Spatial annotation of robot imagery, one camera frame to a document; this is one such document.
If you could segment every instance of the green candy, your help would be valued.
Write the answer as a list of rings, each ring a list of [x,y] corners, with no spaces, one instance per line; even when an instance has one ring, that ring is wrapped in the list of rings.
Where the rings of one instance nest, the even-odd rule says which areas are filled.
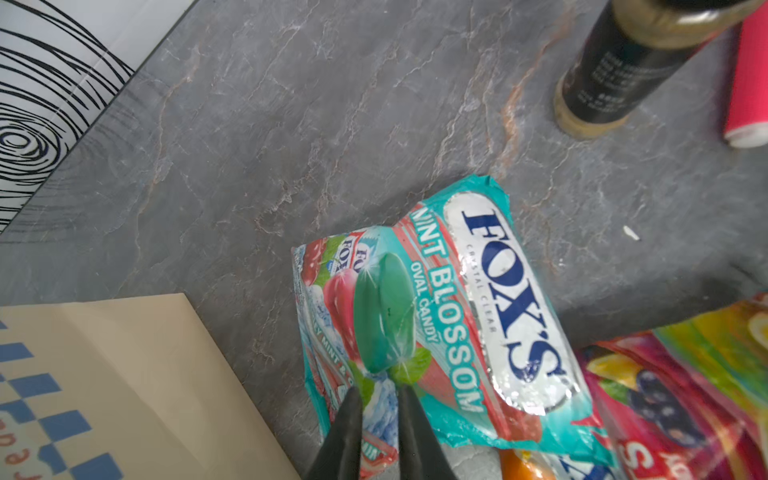
[[[355,340],[369,372],[383,372],[413,356],[415,293],[397,255],[385,253],[359,272],[354,310]]]

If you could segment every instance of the white cap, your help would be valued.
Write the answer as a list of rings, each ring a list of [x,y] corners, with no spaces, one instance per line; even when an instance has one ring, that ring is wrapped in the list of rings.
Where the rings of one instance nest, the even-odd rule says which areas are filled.
[[[725,139],[733,148],[755,148],[768,144],[768,121],[734,128],[725,133]]]

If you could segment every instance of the red tube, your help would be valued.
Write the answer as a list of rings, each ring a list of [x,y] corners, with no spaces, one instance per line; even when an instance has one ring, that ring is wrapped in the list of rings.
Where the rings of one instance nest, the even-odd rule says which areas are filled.
[[[725,139],[734,148],[768,144],[768,3],[741,28]]]

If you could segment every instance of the blue checkered pattern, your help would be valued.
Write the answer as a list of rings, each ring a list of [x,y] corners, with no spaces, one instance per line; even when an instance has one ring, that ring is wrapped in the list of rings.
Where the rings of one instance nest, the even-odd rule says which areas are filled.
[[[8,327],[0,322],[0,330]],[[23,343],[0,344],[0,369],[4,362],[28,359],[32,352]],[[60,412],[38,418],[30,409],[26,399],[39,395],[60,392],[61,387],[48,373],[9,379],[0,374],[0,382],[6,382],[18,394],[19,399],[0,403],[0,410],[9,413],[19,423],[38,422],[50,443],[40,447],[38,458],[51,467],[54,475],[69,471],[74,480],[121,480],[123,473],[112,455],[104,453],[79,465],[67,465],[61,457],[56,443],[91,430],[87,419],[78,411]]]

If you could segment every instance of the teal candy bag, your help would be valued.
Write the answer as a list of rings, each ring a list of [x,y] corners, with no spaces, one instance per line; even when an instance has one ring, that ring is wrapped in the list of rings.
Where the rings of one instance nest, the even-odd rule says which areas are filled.
[[[467,177],[394,227],[293,249],[306,387],[327,433],[351,386],[364,403],[361,476],[397,459],[396,386],[438,439],[611,464],[558,318],[490,177]]]

